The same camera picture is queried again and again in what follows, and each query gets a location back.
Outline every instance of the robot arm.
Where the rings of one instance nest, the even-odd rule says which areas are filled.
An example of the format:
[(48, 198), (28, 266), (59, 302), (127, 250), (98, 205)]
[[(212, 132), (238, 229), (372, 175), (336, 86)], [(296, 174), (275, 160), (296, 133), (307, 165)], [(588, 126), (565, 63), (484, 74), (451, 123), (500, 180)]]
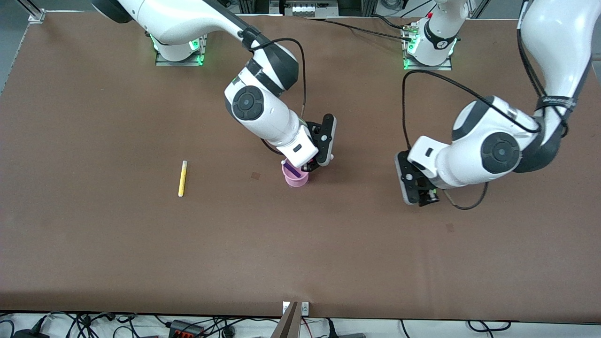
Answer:
[(435, 0), (436, 6), (428, 15), (411, 24), (417, 27), (415, 42), (407, 53), (421, 64), (437, 66), (451, 54), (457, 33), (468, 18), (467, 0)]
[(489, 182), (511, 171), (549, 164), (590, 68), (591, 39), (601, 0), (535, 0), (521, 23), (523, 41), (540, 65), (546, 95), (533, 116), (498, 97), (467, 105), (453, 125), (452, 143), (421, 136), (396, 157), (407, 204), (438, 199), (435, 189)]
[[(194, 51), (189, 42), (213, 31), (229, 33), (247, 50), (264, 45), (253, 52), (244, 69), (225, 89), (228, 112), (256, 136), (275, 146), (295, 167), (307, 162), (328, 165), (335, 118), (328, 114), (331, 118), (327, 128), (310, 131), (279, 99), (298, 79), (299, 65), (292, 53), (270, 43), (256, 27), (217, 0), (92, 0), (92, 4), (116, 22), (137, 21), (150, 33), (161, 56), (169, 61), (187, 58)], [(328, 144), (316, 146), (316, 133), (324, 131), (330, 132), (325, 135)]]

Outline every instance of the black cable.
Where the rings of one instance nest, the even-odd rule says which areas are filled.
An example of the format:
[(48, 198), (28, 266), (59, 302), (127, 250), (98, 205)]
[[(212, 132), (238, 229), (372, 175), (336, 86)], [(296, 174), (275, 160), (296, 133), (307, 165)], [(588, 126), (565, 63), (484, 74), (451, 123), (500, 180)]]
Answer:
[[(478, 323), (480, 323), (480, 324), (481, 324), (481, 325), (482, 325), (484, 328), (483, 328), (483, 329), (481, 329), (481, 328), (475, 328), (475, 327), (472, 325), (472, 322), (478, 322)], [(501, 331), (505, 331), (505, 330), (507, 330), (507, 329), (509, 329), (509, 328), (511, 327), (511, 322), (506, 322), (506, 323), (507, 323), (507, 325), (505, 325), (504, 327), (499, 327), (499, 328), (490, 328), (488, 325), (486, 325), (486, 323), (485, 323), (484, 321), (479, 321), (479, 320), (478, 320), (478, 321), (472, 321), (472, 320), (470, 320), (470, 321), (468, 321), (468, 326), (469, 326), (469, 328), (470, 328), (472, 331), (479, 332), (479, 333), (488, 333), (488, 334), (490, 335), (490, 338), (495, 338), (495, 337), (493, 336), (493, 334), (492, 334), (493, 332), (501, 332)]]
[(269, 42), (265, 42), (262, 45), (258, 45), (257, 47), (250, 48), (249, 51), (254, 52), (259, 49), (265, 48), (269, 45), (272, 45), (276, 42), (280, 42), (280, 41), (292, 41), (292, 42), (296, 43), (296, 45), (299, 46), (299, 49), (300, 49), (300, 57), (302, 58), (302, 92), (303, 92), (300, 118), (303, 118), (303, 116), (305, 115), (305, 105), (307, 104), (307, 71), (306, 71), (307, 68), (305, 67), (305, 50), (303, 49), (301, 43), (298, 42), (298, 40), (293, 39), (291, 37), (281, 37), (281, 38), (277, 38), (275, 40), (271, 40)]
[(154, 315), (154, 317), (156, 318), (156, 320), (158, 320), (161, 324), (163, 324), (164, 326), (167, 326), (167, 322), (161, 321), (160, 318), (157, 315)]
[[(436, 8), (436, 6), (438, 6), (438, 4), (432, 6), (432, 8), (430, 8), (430, 10), (428, 11), (428, 13), (431, 13), (434, 10), (434, 8)], [(457, 36), (457, 41), (461, 41), (461, 38), (459, 37), (459, 35)]]
[[(526, 2), (527, 2), (527, 0), (522, 0), (522, 8)], [(542, 85), (538, 76), (536, 75), (536, 72), (534, 71), (534, 68), (533, 68), (532, 64), (530, 63), (530, 60), (528, 59), (528, 54), (526, 54), (526, 50), (524, 49), (521, 25), (518, 26), (516, 35), (517, 35), (517, 50), (520, 54), (520, 59), (522, 60), (524, 69), (526, 70), (526, 75), (528, 75), (528, 79), (530, 80), (530, 84), (534, 88), (534, 91), (536, 92), (536, 95), (538, 96), (538, 98), (541, 98), (541, 96), (547, 96), (547, 92), (545, 91), (544, 86)], [(553, 106), (551, 108), (557, 114), (557, 117), (559, 117), (559, 119), (560, 119), (561, 126), (564, 129), (563, 133), (561, 133), (561, 138), (564, 138), (570, 132), (570, 126), (567, 124), (565, 116), (561, 115), (559, 110), (557, 110), (556, 106)], [(544, 107), (543, 108), (543, 118), (546, 117), (546, 111), (547, 111), (547, 107)]]
[(455, 201), (453, 201), (453, 199), (451, 198), (451, 196), (449, 195), (449, 193), (447, 192), (446, 189), (443, 189), (442, 192), (444, 192), (445, 196), (447, 196), (447, 198), (449, 199), (449, 202), (451, 202), (451, 205), (454, 206), (455, 208), (459, 209), (459, 210), (471, 210), (477, 206), (480, 205), (480, 203), (482, 203), (482, 201), (484, 200), (484, 198), (486, 197), (486, 192), (488, 191), (488, 182), (484, 183), (484, 188), (482, 188), (482, 193), (480, 194), (480, 198), (478, 198), (478, 200), (476, 201), (476, 203), (470, 205), (470, 206), (459, 206), (455, 204)]
[(75, 323), (78, 322), (79, 317), (80, 317), (80, 314), (75, 315), (75, 318), (73, 318), (73, 322), (71, 323), (71, 326), (69, 327), (69, 330), (67, 331), (67, 334), (65, 335), (65, 338), (71, 338), (71, 330), (75, 326)]
[(342, 23), (342, 22), (329, 21), (327, 19), (324, 20), (324, 22), (333, 23), (334, 25), (339, 25), (339, 26), (342, 26), (342, 27), (350, 28), (350, 29), (356, 29), (358, 31), (362, 31), (362, 32), (370, 33), (370, 34), (375, 34), (375, 35), (379, 35), (379, 36), (383, 36), (383, 37), (396, 38), (396, 39), (403, 40), (403, 41), (411, 41), (411, 38), (409, 38), (409, 37), (401, 37), (401, 36), (397, 36), (397, 35), (385, 34), (385, 33), (382, 33), (382, 32), (370, 31), (369, 29), (347, 25), (346, 23)]
[[(224, 319), (224, 324), (227, 326), (227, 319)], [(225, 330), (221, 330), (221, 333), (219, 333), (219, 337), (225, 338), (224, 332), (225, 332)]]
[(385, 16), (381, 16), (379, 14), (372, 14), (372, 15), (370, 15), (370, 17), (377, 17), (378, 19), (384, 21), (387, 25), (389, 25), (392, 28), (403, 29), (403, 26), (395, 25), (394, 23), (390, 22)]
[(231, 326), (233, 326), (234, 324), (237, 324), (237, 323), (239, 323), (239, 322), (242, 322), (242, 321), (245, 321), (245, 320), (246, 320), (246, 318), (239, 319), (239, 320), (237, 320), (237, 321), (235, 321), (235, 322), (232, 322), (232, 323), (230, 323), (230, 324), (227, 324), (227, 325), (223, 326), (222, 328), (218, 328), (218, 329), (217, 329), (217, 330), (215, 330), (215, 331), (211, 331), (211, 333), (209, 333), (209, 334), (203, 334), (203, 333), (200, 333), (200, 334), (197, 334), (196, 336), (194, 336), (194, 337), (192, 337), (192, 338), (198, 338), (198, 337), (200, 337), (200, 336), (203, 336), (203, 337), (209, 337), (209, 336), (211, 336), (212, 334), (218, 333), (218, 332), (220, 332), (220, 331), (222, 331), (222, 330), (224, 330), (224, 329), (226, 329), (226, 328), (228, 328), (228, 327), (231, 327)]
[(2, 324), (2, 323), (9, 323), (10, 324), (11, 329), (10, 329), (10, 336), (8, 338), (13, 338), (13, 336), (14, 336), (14, 322), (11, 321), (10, 319), (3, 319), (3, 320), (0, 321), (0, 324)]
[(409, 333), (407, 333), (407, 328), (405, 328), (405, 322), (402, 319), (401, 319), (401, 327), (403, 328), (403, 333), (405, 334), (405, 337), (411, 338), (411, 337), (409, 337)]
[(137, 313), (131, 313), (129, 315), (121, 315), (117, 318), (115, 318), (119, 323), (121, 324), (125, 324), (125, 323), (129, 323), (132, 320), (134, 320), (134, 318), (136, 318), (138, 314)]
[(486, 103), (486, 105), (488, 105), (489, 107), (491, 107), (492, 109), (494, 109), (496, 112), (498, 112), (501, 116), (505, 117), (507, 120), (510, 120), (512, 123), (514, 123), (516, 126), (520, 127), (521, 129), (523, 129), (524, 131), (527, 131), (529, 133), (532, 134), (536, 134), (538, 132), (540, 132), (541, 127), (540, 125), (538, 125), (537, 129), (530, 129), (530, 128), (526, 128), (524, 125), (522, 125), (521, 123), (519, 123), (518, 121), (514, 120), (513, 118), (511, 118), (509, 115), (505, 115), (499, 108), (497, 108), (495, 105), (492, 104), (492, 102), (488, 101), (488, 99), (485, 99), (482, 95), (476, 93), (475, 91), (471, 90), (470, 88), (460, 84), (459, 82), (450, 79), (444, 75), (440, 75), (434, 72), (431, 72), (429, 70), (422, 70), (422, 69), (414, 69), (414, 70), (410, 70), (408, 71), (405, 76), (403, 77), (403, 85), (401, 88), (401, 119), (402, 119), (402, 124), (403, 124), (403, 133), (405, 136), (405, 142), (407, 143), (407, 149), (411, 150), (411, 143), (409, 142), (409, 136), (407, 134), (407, 125), (406, 125), (406, 120), (405, 120), (405, 88), (406, 88), (406, 81), (407, 81), (407, 77), (409, 77), (409, 75), (411, 74), (415, 74), (415, 73), (423, 73), (423, 74), (428, 74), (430, 76), (434, 76), (435, 78), (439, 78), (441, 80), (447, 81), (448, 83), (454, 85), (455, 87), (468, 92), (469, 94), (471, 94), (472, 96), (476, 97), (478, 100)]
[(126, 328), (129, 331), (131, 331), (132, 332), (132, 338), (134, 338), (132, 329), (129, 326), (127, 326), (127, 325), (123, 325), (123, 326), (120, 326), (120, 327), (116, 328), (115, 331), (113, 332), (113, 338), (115, 338), (115, 335), (117, 334), (117, 331), (119, 331), (120, 328)]
[(432, 2), (432, 0), (428, 0), (428, 1), (424, 2), (424, 3), (423, 3), (423, 4), (421, 4), (421, 5), (418, 5), (418, 6), (417, 6), (417, 7), (415, 7), (414, 9), (412, 9), (412, 10), (410, 10), (410, 11), (407, 11), (407, 12), (403, 13), (403, 15), (399, 16), (399, 18), (401, 18), (401, 17), (405, 17), (407, 14), (409, 14), (409, 13), (411, 13), (411, 12), (415, 11), (416, 9), (418, 9), (418, 8), (420, 8), (420, 7), (422, 7), (422, 6), (425, 6), (426, 4), (429, 4), (430, 2)]
[(40, 318), (29, 332), (31, 332), (34, 336), (37, 336), (37, 334), (41, 331), (41, 326), (44, 324), (46, 317), (48, 317), (48, 315), (44, 315), (42, 318)]
[(129, 327), (132, 329), (132, 333), (136, 338), (140, 338), (140, 335), (136, 332), (136, 329), (133, 328), (133, 322), (129, 321)]
[(79, 338), (79, 337), (86, 338), (86, 333), (88, 335), (87, 338), (100, 338), (98, 336), (98, 334), (94, 331), (94, 329), (91, 328), (91, 326), (94, 321), (97, 321), (102, 318), (106, 318), (107, 320), (111, 321), (111, 320), (115, 319), (115, 315), (111, 312), (101, 312), (100, 314), (98, 314), (95, 317), (90, 317), (88, 314), (75, 316), (75, 320), (71, 324), (71, 327), (69, 328), (69, 332), (67, 333), (66, 338), (70, 337), (71, 329), (73, 328), (73, 324), (77, 324), (77, 328), (79, 330), (77, 338)]
[(263, 321), (270, 321), (270, 322), (274, 322), (274, 323), (279, 323), (279, 321), (276, 321), (275, 319), (271, 319), (271, 318), (248, 318), (251, 321), (254, 322), (263, 322)]
[(264, 139), (261, 139), (261, 142), (263, 142), (263, 144), (267, 147), (267, 149), (271, 150), (273, 153), (284, 156), (284, 154), (282, 154), (282, 152), (280, 152), (279, 150), (271, 148), (271, 146), (268, 145), (267, 141), (265, 141)]
[(336, 328), (334, 327), (334, 322), (332, 322), (332, 320), (329, 318), (326, 318), (326, 320), (328, 321), (328, 326), (330, 328), (330, 334), (329, 334), (328, 338), (338, 338), (338, 333), (336, 333)]
[(65, 315), (65, 316), (67, 316), (67, 317), (69, 317), (69, 318), (71, 318), (71, 319), (75, 320), (75, 317), (73, 317), (72, 315), (70, 315), (70, 314), (68, 314), (68, 313), (66, 313), (66, 312), (63, 312), (63, 311), (50, 311), (50, 312), (48, 313), (48, 315)]

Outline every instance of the brown table surface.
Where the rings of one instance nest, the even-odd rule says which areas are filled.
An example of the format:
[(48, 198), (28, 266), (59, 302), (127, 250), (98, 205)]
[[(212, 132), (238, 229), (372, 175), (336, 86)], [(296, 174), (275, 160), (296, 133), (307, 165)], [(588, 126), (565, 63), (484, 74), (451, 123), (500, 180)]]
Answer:
[[(289, 188), (280, 158), (229, 116), (223, 90), (250, 54), (225, 33), (209, 35), (205, 66), (156, 67), (137, 24), (49, 13), (0, 97), (0, 308), (277, 316), (302, 300), (312, 316), (601, 321), (594, 76), (548, 168), (492, 182), (472, 211), (410, 207), (393, 162), (400, 44), (245, 20), (303, 44), (305, 117), (338, 118), (332, 164)], [(515, 22), (469, 21), (461, 36), (444, 74), (531, 112)], [(472, 98), (425, 75), (408, 86), (411, 140), (450, 141)], [(282, 96), (297, 111), (301, 98), (300, 81)], [(452, 193), (471, 204), (480, 189)]]

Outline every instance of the metal frame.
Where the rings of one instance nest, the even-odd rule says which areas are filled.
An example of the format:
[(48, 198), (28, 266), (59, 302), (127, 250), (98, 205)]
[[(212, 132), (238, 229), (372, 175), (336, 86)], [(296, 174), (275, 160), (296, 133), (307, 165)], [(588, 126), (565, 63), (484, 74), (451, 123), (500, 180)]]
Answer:
[(44, 9), (40, 9), (37, 7), (31, 0), (15, 0), (24, 10), (29, 13), (29, 22), (31, 23), (41, 23), (44, 21), (44, 16), (46, 11)]
[(271, 338), (298, 338), (304, 307), (299, 302), (291, 302), (271, 334)]

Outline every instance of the cable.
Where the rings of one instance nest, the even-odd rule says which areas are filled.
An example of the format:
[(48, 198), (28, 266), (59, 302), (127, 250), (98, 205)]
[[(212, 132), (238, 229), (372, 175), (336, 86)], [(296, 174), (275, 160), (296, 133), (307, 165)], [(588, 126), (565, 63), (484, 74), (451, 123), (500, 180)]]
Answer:
[[(434, 8), (436, 8), (436, 6), (438, 6), (438, 4), (432, 6), (432, 8), (430, 8), (430, 10), (428, 11), (428, 13), (431, 13), (434, 10)], [(461, 41), (461, 38), (459, 37), (459, 35), (457, 36), (457, 41)]]
[(220, 332), (220, 331), (221, 331), (221, 330), (223, 330), (223, 329), (226, 329), (226, 328), (228, 328), (228, 327), (231, 327), (231, 326), (233, 326), (234, 324), (237, 324), (237, 323), (239, 323), (239, 322), (242, 322), (242, 321), (245, 321), (245, 320), (246, 320), (246, 318), (239, 319), (238, 321), (235, 321), (235, 322), (233, 322), (233, 323), (230, 323), (230, 324), (224, 325), (222, 328), (218, 328), (218, 329), (217, 329), (217, 330), (215, 330), (215, 331), (211, 331), (211, 333), (209, 333), (209, 334), (199, 333), (199, 334), (197, 334), (196, 336), (194, 336), (193, 338), (198, 338), (198, 337), (200, 337), (200, 336), (209, 337), (209, 336), (211, 336), (212, 334), (215, 334), (215, 333), (217, 333), (217, 332)]
[(131, 322), (134, 318), (136, 318), (138, 314), (137, 313), (132, 313), (130, 315), (120, 315), (119, 317), (115, 318), (119, 323), (121, 324), (125, 324), (125, 323), (129, 323)]
[(42, 318), (40, 318), (29, 332), (34, 336), (37, 336), (37, 334), (41, 331), (41, 326), (44, 324), (44, 320), (46, 319), (46, 317), (48, 317), (48, 315), (44, 315)]
[[(522, 0), (522, 8), (527, 2), (528, 2), (528, 0)], [(542, 85), (538, 76), (536, 75), (536, 72), (535, 72), (532, 64), (530, 63), (530, 60), (528, 59), (528, 55), (526, 54), (526, 51), (524, 49), (521, 24), (518, 25), (516, 35), (517, 35), (517, 50), (520, 54), (520, 59), (522, 60), (524, 69), (526, 70), (526, 75), (528, 75), (528, 79), (530, 80), (530, 84), (534, 88), (534, 91), (536, 92), (536, 95), (538, 96), (538, 98), (541, 98), (541, 96), (547, 96), (547, 92), (545, 91), (544, 86)], [(559, 110), (557, 110), (556, 106), (553, 106), (551, 108), (557, 114), (557, 117), (559, 117), (559, 119), (560, 119), (561, 126), (564, 129), (563, 133), (561, 133), (561, 138), (564, 138), (570, 132), (570, 126), (567, 124), (565, 116), (561, 115)], [(543, 118), (546, 117), (546, 112), (547, 112), (547, 107), (544, 107), (543, 108)]]
[(265, 141), (264, 139), (261, 139), (261, 142), (263, 142), (263, 144), (267, 147), (267, 149), (271, 150), (273, 153), (284, 156), (284, 154), (282, 154), (282, 152), (280, 152), (279, 150), (275, 150), (275, 149), (271, 148), (271, 146), (268, 145), (267, 141)]
[(442, 192), (444, 192), (445, 196), (447, 196), (447, 198), (449, 199), (449, 202), (451, 202), (451, 205), (456, 207), (459, 210), (471, 210), (477, 206), (480, 205), (480, 203), (482, 203), (482, 201), (484, 200), (485, 196), (486, 196), (486, 192), (488, 191), (488, 182), (484, 183), (484, 188), (482, 188), (482, 193), (480, 194), (480, 198), (478, 198), (478, 200), (476, 201), (476, 203), (470, 205), (470, 206), (458, 206), (455, 204), (455, 202), (453, 201), (453, 199), (451, 198), (451, 196), (449, 195), (449, 193), (447, 192), (446, 189), (442, 189)]
[(71, 318), (71, 319), (75, 320), (75, 317), (73, 317), (72, 315), (70, 315), (70, 314), (68, 314), (68, 313), (66, 313), (66, 312), (62, 312), (62, 311), (50, 311), (50, 312), (48, 313), (48, 315), (49, 315), (49, 318), (50, 318), (50, 319), (53, 319), (53, 317), (54, 317), (54, 316), (52, 316), (52, 315), (65, 315), (65, 316), (67, 316), (67, 317), (69, 317), (69, 318)]
[(292, 41), (292, 42), (296, 43), (296, 45), (299, 46), (299, 49), (300, 49), (300, 57), (302, 58), (302, 92), (303, 92), (302, 107), (300, 109), (300, 118), (303, 118), (303, 116), (305, 115), (305, 105), (307, 104), (307, 71), (306, 71), (306, 67), (305, 67), (305, 51), (303, 50), (301, 43), (298, 42), (298, 40), (290, 38), (290, 37), (281, 37), (281, 38), (277, 38), (275, 40), (271, 40), (269, 42), (265, 42), (262, 45), (258, 45), (257, 47), (250, 48), (249, 51), (254, 52), (259, 49), (265, 48), (269, 45), (272, 45), (276, 42), (280, 42), (280, 41)]
[(80, 317), (80, 314), (75, 315), (75, 318), (73, 318), (73, 322), (71, 323), (71, 326), (69, 327), (69, 330), (67, 331), (67, 334), (65, 335), (65, 338), (71, 338), (71, 330), (75, 326), (75, 323), (77, 323), (79, 317)]
[(512, 123), (514, 123), (516, 126), (520, 127), (521, 129), (523, 129), (524, 131), (527, 131), (529, 133), (532, 134), (536, 134), (538, 132), (540, 132), (541, 127), (540, 125), (538, 125), (537, 129), (530, 129), (530, 128), (526, 128), (524, 125), (522, 125), (521, 123), (519, 123), (518, 121), (514, 120), (513, 118), (511, 118), (509, 115), (505, 115), (499, 108), (497, 108), (495, 105), (492, 104), (492, 102), (488, 101), (488, 99), (485, 99), (482, 95), (476, 93), (475, 91), (471, 90), (470, 88), (460, 84), (459, 82), (450, 79), (444, 75), (440, 75), (434, 72), (431, 72), (429, 70), (422, 70), (422, 69), (414, 69), (414, 70), (410, 70), (408, 71), (405, 76), (403, 77), (403, 85), (402, 85), (402, 89), (401, 89), (401, 119), (402, 119), (402, 124), (403, 124), (403, 133), (405, 136), (405, 142), (407, 143), (407, 149), (411, 150), (411, 143), (409, 142), (409, 136), (407, 134), (407, 125), (406, 125), (406, 120), (405, 120), (405, 87), (406, 87), (406, 81), (407, 81), (407, 77), (409, 77), (409, 75), (411, 74), (415, 74), (415, 73), (423, 73), (423, 74), (428, 74), (430, 76), (434, 76), (435, 78), (439, 78), (441, 80), (447, 81), (448, 83), (454, 85), (455, 87), (468, 92), (469, 94), (471, 94), (472, 96), (476, 97), (478, 100), (486, 103), (486, 105), (488, 105), (489, 107), (491, 107), (492, 109), (494, 109), (496, 112), (498, 112), (501, 116), (505, 117), (507, 120), (511, 121)]
[(154, 315), (154, 317), (156, 318), (156, 320), (158, 320), (161, 324), (163, 324), (164, 326), (167, 326), (167, 322), (161, 321), (160, 318), (157, 315)]
[[(227, 325), (227, 319), (224, 319), (224, 324)], [(225, 330), (221, 330), (221, 333), (219, 333), (219, 337), (226, 338), (225, 337)]]
[(417, 7), (413, 8), (412, 10), (410, 10), (410, 11), (407, 11), (407, 12), (403, 13), (403, 15), (399, 16), (399, 18), (401, 18), (401, 17), (405, 17), (407, 14), (409, 14), (409, 13), (411, 13), (411, 12), (415, 11), (416, 9), (418, 9), (418, 8), (420, 8), (420, 7), (422, 7), (422, 6), (425, 6), (426, 4), (429, 4), (430, 2), (432, 2), (432, 0), (428, 0), (428, 1), (424, 2), (424, 3), (423, 3), (423, 4), (421, 4), (421, 5), (418, 5)]
[(379, 35), (379, 36), (383, 36), (383, 37), (396, 38), (396, 39), (403, 40), (403, 41), (411, 41), (411, 38), (409, 38), (409, 37), (400, 37), (400, 36), (396, 36), (396, 35), (385, 34), (382, 32), (370, 31), (369, 29), (347, 25), (346, 23), (342, 23), (342, 22), (330, 21), (327, 19), (324, 20), (324, 22), (333, 23), (334, 25), (339, 25), (342, 27), (350, 28), (350, 29), (356, 29), (358, 31), (367, 32), (370, 34), (375, 34), (375, 35)]
[(270, 321), (270, 322), (274, 322), (274, 323), (279, 323), (279, 321), (276, 321), (275, 319), (271, 319), (271, 318), (248, 318), (252, 321), (255, 322), (263, 322), (263, 321)]
[(307, 329), (307, 332), (309, 332), (309, 337), (313, 338), (313, 333), (311, 333), (311, 329), (309, 328), (309, 324), (307, 324), (307, 320), (303, 318), (302, 321), (303, 323), (305, 323), (305, 328)]
[(140, 338), (140, 335), (136, 332), (136, 329), (133, 328), (133, 322), (129, 321), (129, 327), (132, 329), (132, 333), (136, 338)]
[(13, 338), (13, 336), (14, 336), (14, 322), (11, 321), (10, 319), (3, 319), (3, 320), (0, 321), (0, 324), (2, 324), (2, 323), (9, 323), (10, 324), (11, 329), (10, 329), (10, 336), (8, 338)]
[(328, 338), (338, 338), (336, 328), (334, 327), (334, 322), (332, 322), (332, 320), (329, 318), (326, 318), (326, 320), (328, 321), (328, 326), (330, 328), (330, 335), (328, 336)]
[(409, 337), (409, 333), (407, 333), (407, 328), (405, 328), (405, 323), (403, 322), (402, 319), (400, 319), (400, 321), (401, 321), (401, 327), (403, 328), (403, 333), (405, 334), (405, 337), (411, 338), (411, 337)]
[(389, 25), (392, 28), (403, 29), (403, 26), (395, 25), (394, 23), (390, 22), (385, 16), (381, 16), (379, 14), (372, 14), (372, 15), (370, 15), (370, 17), (377, 17), (378, 19), (384, 21), (387, 25)]
[[(480, 323), (484, 327), (484, 329), (473, 327), (472, 326), (472, 322), (478, 322), (478, 323)], [(479, 333), (488, 333), (490, 335), (490, 338), (495, 338), (495, 336), (493, 336), (493, 334), (492, 334), (493, 332), (505, 331), (505, 330), (507, 330), (507, 329), (509, 329), (511, 327), (511, 322), (506, 322), (506, 323), (507, 323), (507, 325), (504, 326), (504, 327), (489, 328), (489, 326), (486, 325), (486, 323), (484, 321), (479, 321), (479, 320), (478, 321), (472, 321), (472, 320), (469, 320), (468, 321), (468, 326), (469, 326), (469, 328), (472, 331), (479, 332)]]
[(132, 332), (132, 338), (134, 338), (133, 330), (129, 326), (127, 326), (127, 325), (123, 325), (123, 326), (120, 326), (120, 327), (116, 328), (115, 331), (113, 332), (113, 338), (115, 338), (115, 336), (117, 334), (117, 331), (119, 331), (120, 328), (126, 328), (129, 331), (131, 331)]

